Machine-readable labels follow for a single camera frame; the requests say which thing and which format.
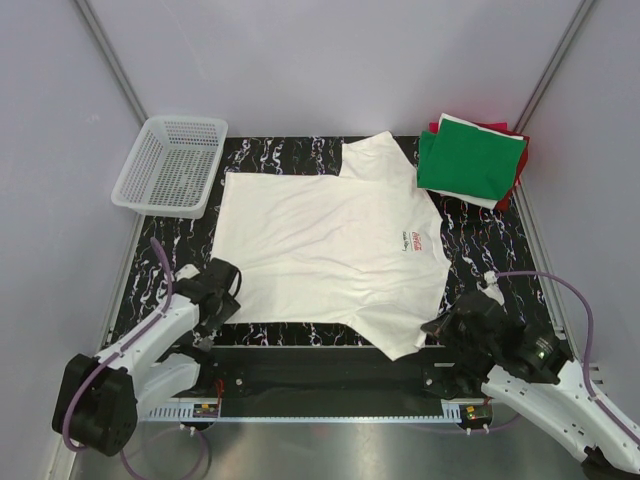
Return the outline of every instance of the white wall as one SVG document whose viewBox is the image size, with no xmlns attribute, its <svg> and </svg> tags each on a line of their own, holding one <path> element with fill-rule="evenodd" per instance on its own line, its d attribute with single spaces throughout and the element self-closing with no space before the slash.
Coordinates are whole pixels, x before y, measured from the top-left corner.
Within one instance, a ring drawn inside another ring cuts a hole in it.
<svg viewBox="0 0 640 480">
<path fill-rule="evenodd" d="M 515 123 L 578 0 L 92 0 L 150 115 L 230 135 Z"/>
<path fill-rule="evenodd" d="M 110 190 L 138 124 L 68 0 L 0 15 L 0 465 L 42 478 L 66 362 L 95 352 L 134 216 Z"/>
<path fill-rule="evenodd" d="M 524 183 L 557 274 L 596 317 L 606 391 L 635 421 L 640 353 L 640 2 L 600 2 L 526 133 Z M 580 340 L 585 315 L 569 292 Z"/>
</svg>

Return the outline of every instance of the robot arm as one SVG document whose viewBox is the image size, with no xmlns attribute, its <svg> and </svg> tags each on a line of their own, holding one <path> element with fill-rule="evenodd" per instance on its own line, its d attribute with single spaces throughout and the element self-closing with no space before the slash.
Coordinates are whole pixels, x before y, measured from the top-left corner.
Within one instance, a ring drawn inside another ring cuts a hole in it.
<svg viewBox="0 0 640 480">
<path fill-rule="evenodd" d="M 156 308 L 131 332 L 95 357 L 78 354 L 67 364 L 53 429 L 63 433 L 64 417 L 72 399 L 79 395 L 91 373 L 101 367 L 71 412 L 69 434 L 107 456 L 118 453 L 133 435 L 140 416 L 197 383 L 200 364 L 196 359 L 172 354 L 161 363 L 155 362 L 183 334 L 195 330 L 208 335 L 220 328 L 240 308 L 235 294 L 230 293 L 234 283 L 237 293 L 240 278 L 236 267 L 219 259 L 213 259 L 202 274 L 191 265 L 180 270 L 176 274 L 176 293 L 168 308 L 164 311 Z"/>
<path fill-rule="evenodd" d="M 425 324 L 423 329 L 458 357 L 428 390 L 446 397 L 481 390 L 555 438 L 589 479 L 640 479 L 640 447 L 589 394 L 566 340 L 551 327 L 510 319 L 496 290 L 463 294 L 449 312 Z M 591 386 L 619 422 L 640 432 Z"/>
</svg>

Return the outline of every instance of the white t-shirt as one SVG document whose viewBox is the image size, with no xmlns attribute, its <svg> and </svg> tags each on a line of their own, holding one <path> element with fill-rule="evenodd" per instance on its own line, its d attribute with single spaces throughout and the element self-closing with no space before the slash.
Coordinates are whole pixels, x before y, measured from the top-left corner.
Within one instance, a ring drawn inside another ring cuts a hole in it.
<svg viewBox="0 0 640 480">
<path fill-rule="evenodd" d="M 342 323 L 395 360 L 437 315 L 442 219 L 388 132 L 342 157 L 339 177 L 227 173 L 212 256 L 242 271 L 229 323 Z"/>
</svg>

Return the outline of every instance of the white plastic basket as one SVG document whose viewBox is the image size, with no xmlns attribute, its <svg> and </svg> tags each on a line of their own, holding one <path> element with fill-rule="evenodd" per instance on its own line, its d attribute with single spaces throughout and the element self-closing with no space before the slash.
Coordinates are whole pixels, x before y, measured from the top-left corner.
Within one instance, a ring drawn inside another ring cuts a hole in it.
<svg viewBox="0 0 640 480">
<path fill-rule="evenodd" d="M 111 201 L 143 215 L 201 218 L 218 170 L 227 122 L 158 115 L 147 120 Z"/>
</svg>

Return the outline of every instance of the black marble surface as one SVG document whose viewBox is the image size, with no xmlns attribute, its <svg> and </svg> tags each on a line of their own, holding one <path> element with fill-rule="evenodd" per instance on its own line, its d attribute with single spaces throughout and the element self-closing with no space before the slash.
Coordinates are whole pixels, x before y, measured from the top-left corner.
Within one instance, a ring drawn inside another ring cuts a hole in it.
<svg viewBox="0 0 640 480">
<path fill-rule="evenodd" d="M 166 290 L 162 271 L 149 244 L 156 237 L 177 271 L 187 263 L 202 269 L 209 261 L 224 189 L 224 174 L 338 175 L 342 143 L 357 138 L 228 138 L 206 213 L 199 220 L 147 217 L 129 272 L 125 294 L 107 342 L 116 341 L 158 305 Z M 396 137 L 409 160 L 418 163 L 418 138 Z M 489 270 L 533 270 L 527 239 L 514 201 L 507 212 L 468 205 L 430 192 L 443 218 L 442 240 L 451 271 L 441 304 L 449 308 L 465 290 L 478 288 Z M 502 279 L 507 312 L 523 322 L 550 322 L 536 278 Z M 188 334 L 183 341 L 193 340 Z M 270 323 L 224 325 L 213 336 L 215 345 L 368 345 L 365 338 L 344 325 Z"/>
</svg>

